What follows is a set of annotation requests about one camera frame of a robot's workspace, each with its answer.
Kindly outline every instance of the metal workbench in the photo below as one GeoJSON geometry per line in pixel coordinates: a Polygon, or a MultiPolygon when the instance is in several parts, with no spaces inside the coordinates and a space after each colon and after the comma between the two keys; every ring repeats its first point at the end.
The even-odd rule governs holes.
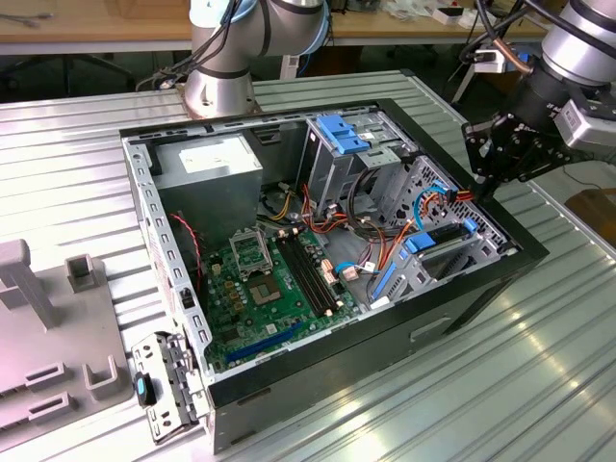
{"type": "MultiPolygon", "coordinates": [[[[468,167],[461,117],[413,77],[379,72],[255,90],[266,110],[392,97],[468,167]]],[[[34,270],[83,252],[103,258],[126,351],[169,322],[117,130],[184,119],[172,90],[0,106],[0,239],[26,239],[34,270]]],[[[498,198],[551,255],[443,342],[216,458],[204,452],[200,428],[154,447],[132,398],[0,459],[614,460],[614,260],[536,185],[502,188],[498,198]]]]}

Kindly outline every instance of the motherboard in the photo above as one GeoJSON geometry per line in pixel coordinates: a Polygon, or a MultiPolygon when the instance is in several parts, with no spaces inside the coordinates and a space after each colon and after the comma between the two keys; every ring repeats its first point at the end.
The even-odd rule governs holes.
{"type": "Polygon", "coordinates": [[[360,313],[344,282],[330,285],[325,280],[321,263],[326,256],[310,230],[263,239],[263,243],[266,255],[258,243],[242,239],[241,245],[232,240],[205,258],[206,319],[213,333],[206,357],[216,372],[265,356],[360,313]],[[267,260],[271,270],[265,265],[246,275],[245,264],[267,260]]]}

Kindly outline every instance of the wooden desk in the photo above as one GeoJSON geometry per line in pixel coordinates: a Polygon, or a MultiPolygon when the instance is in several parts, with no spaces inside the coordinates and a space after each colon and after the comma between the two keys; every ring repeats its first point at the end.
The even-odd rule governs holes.
{"type": "MultiPolygon", "coordinates": [[[[470,30],[461,26],[446,26],[431,17],[400,21],[385,12],[334,14],[335,45],[399,45],[463,43],[470,30]]],[[[479,36],[484,30],[475,30],[479,36]]],[[[515,42],[539,41],[546,30],[523,20],[514,23],[507,38],[515,42]]]]}
{"type": "Polygon", "coordinates": [[[185,19],[126,19],[115,0],[1,2],[1,13],[53,13],[31,29],[0,20],[0,55],[168,51],[191,48],[185,19]]]}
{"type": "MultiPolygon", "coordinates": [[[[38,29],[0,20],[0,55],[167,51],[191,48],[191,25],[183,20],[126,19],[115,0],[22,0],[2,2],[1,13],[50,12],[38,29]]],[[[469,31],[430,17],[399,21],[385,12],[334,13],[334,40],[328,45],[458,43],[469,31]]],[[[514,24],[508,37],[540,40],[545,30],[528,21],[514,24]]]]}

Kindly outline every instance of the expansion slot bracket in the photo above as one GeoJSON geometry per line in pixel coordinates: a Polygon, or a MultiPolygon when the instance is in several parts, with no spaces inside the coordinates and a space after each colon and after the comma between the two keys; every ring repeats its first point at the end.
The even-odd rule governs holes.
{"type": "Polygon", "coordinates": [[[210,404],[181,335],[155,333],[133,346],[135,389],[158,445],[199,424],[210,404]]]}

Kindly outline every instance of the gray plastic holder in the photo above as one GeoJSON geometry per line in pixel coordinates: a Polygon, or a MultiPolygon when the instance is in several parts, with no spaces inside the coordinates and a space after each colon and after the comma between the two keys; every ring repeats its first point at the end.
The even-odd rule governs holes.
{"type": "Polygon", "coordinates": [[[0,244],[0,452],[133,394],[103,262],[30,263],[25,241],[0,244]]]}

